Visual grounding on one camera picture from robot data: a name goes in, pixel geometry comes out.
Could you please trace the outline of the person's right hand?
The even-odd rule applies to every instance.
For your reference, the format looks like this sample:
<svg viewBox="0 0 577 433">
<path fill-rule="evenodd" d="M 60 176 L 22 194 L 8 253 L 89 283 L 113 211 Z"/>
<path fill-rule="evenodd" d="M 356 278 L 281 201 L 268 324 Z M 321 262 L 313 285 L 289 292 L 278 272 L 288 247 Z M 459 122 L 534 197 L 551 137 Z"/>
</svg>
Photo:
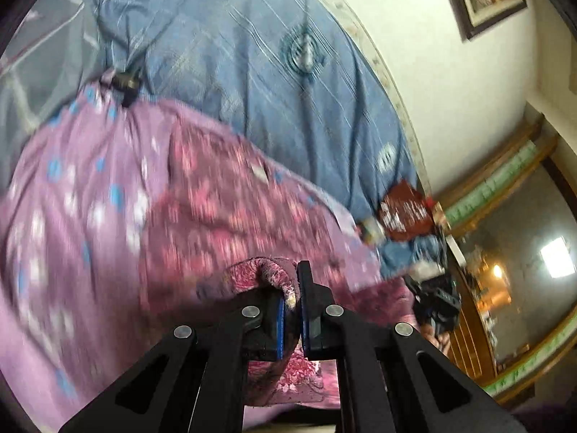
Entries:
<svg viewBox="0 0 577 433">
<path fill-rule="evenodd" d="M 437 334 L 432 325 L 423 324 L 420 327 L 420 334 L 423 335 L 423 338 L 437 348 L 443 355 L 448 356 L 451 345 L 450 334 L 448 332 Z"/>
</svg>

